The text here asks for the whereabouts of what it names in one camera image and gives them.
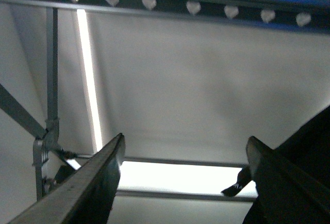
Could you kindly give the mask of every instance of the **black fabric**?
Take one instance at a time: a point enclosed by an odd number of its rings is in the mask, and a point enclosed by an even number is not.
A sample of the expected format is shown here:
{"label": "black fabric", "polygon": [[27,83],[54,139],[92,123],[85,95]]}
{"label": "black fabric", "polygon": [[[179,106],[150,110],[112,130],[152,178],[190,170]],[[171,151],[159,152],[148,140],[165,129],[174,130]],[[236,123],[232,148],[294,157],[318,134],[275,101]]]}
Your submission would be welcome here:
{"label": "black fabric", "polygon": [[260,204],[259,198],[257,198],[248,214],[246,215],[243,224],[268,224],[267,219],[263,214],[263,209]]}

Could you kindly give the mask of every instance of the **metal pole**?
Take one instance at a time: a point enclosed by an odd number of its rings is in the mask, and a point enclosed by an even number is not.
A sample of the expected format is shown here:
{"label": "metal pole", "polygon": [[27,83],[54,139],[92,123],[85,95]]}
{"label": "metal pole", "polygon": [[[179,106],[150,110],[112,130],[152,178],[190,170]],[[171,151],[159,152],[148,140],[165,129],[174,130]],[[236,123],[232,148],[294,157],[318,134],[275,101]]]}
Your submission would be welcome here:
{"label": "metal pole", "polygon": [[[47,118],[56,120],[58,117],[58,10],[48,7],[47,10]],[[47,123],[47,129],[53,128]]]}
{"label": "metal pole", "polygon": [[29,112],[0,84],[0,108],[20,126],[37,139],[42,139],[46,130]]}

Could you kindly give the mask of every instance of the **ceiling light fixture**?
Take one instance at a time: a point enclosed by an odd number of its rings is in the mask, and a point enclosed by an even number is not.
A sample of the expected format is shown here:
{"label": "ceiling light fixture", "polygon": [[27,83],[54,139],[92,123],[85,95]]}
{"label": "ceiling light fixture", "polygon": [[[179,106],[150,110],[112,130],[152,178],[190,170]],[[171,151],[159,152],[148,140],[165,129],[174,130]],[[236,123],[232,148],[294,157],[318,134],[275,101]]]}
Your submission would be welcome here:
{"label": "ceiling light fixture", "polygon": [[[240,170],[235,167],[124,161],[118,189],[222,196],[221,191],[236,182]],[[257,197],[255,183],[250,182],[237,196]]]}
{"label": "ceiling light fixture", "polygon": [[77,16],[78,16],[81,48],[83,53],[82,57],[84,59],[84,69],[85,69],[86,82],[87,82],[87,92],[88,92],[87,96],[91,110],[91,126],[94,133],[93,140],[95,143],[96,151],[98,152],[99,150],[102,149],[103,144],[102,144],[100,117],[98,115],[98,107],[97,107],[97,99],[96,99],[91,44],[89,40],[87,16],[85,10],[78,9]]}

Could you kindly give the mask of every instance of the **ceiling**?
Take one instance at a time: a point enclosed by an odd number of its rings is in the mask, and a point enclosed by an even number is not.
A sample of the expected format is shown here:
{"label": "ceiling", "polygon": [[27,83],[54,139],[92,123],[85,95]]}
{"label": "ceiling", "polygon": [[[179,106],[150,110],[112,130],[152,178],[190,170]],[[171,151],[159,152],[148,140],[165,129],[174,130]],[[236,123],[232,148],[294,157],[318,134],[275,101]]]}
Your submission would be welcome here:
{"label": "ceiling", "polygon": [[[11,12],[46,116],[45,9]],[[103,143],[122,132],[129,157],[247,163],[249,136],[275,148],[330,103],[326,35],[92,12],[88,24]],[[93,153],[81,67],[77,14],[59,10],[59,143]],[[118,197],[110,220],[241,223],[249,207]]]}

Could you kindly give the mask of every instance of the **fluorescent light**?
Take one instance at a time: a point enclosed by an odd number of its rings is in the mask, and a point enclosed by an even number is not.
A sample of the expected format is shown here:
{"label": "fluorescent light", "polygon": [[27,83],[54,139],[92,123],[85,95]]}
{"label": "fluorescent light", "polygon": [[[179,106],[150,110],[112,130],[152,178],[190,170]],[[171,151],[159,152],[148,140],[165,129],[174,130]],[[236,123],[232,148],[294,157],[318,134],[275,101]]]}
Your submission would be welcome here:
{"label": "fluorescent light", "polygon": [[94,81],[94,73],[93,73],[93,63],[92,63],[92,53],[91,53],[91,44],[89,40],[89,32],[87,25],[87,16],[85,10],[78,9],[78,25],[79,25],[79,33],[81,40],[81,48],[82,48],[82,56],[84,59],[84,68],[86,74],[86,82],[87,82],[87,92],[88,99],[90,104],[91,116],[92,116],[92,127],[94,131],[93,141],[96,146],[96,151],[102,149],[102,134],[101,134],[101,125],[100,125],[100,117],[98,115],[98,107],[97,107],[97,99],[96,99],[96,90],[95,90],[95,81]]}
{"label": "fluorescent light", "polygon": [[67,162],[75,170],[78,170],[81,167],[81,165],[75,159],[67,159]]}
{"label": "fluorescent light", "polygon": [[[125,161],[121,166],[118,189],[219,195],[237,180],[241,168],[172,165]],[[248,184],[237,196],[257,197],[255,183]]]}

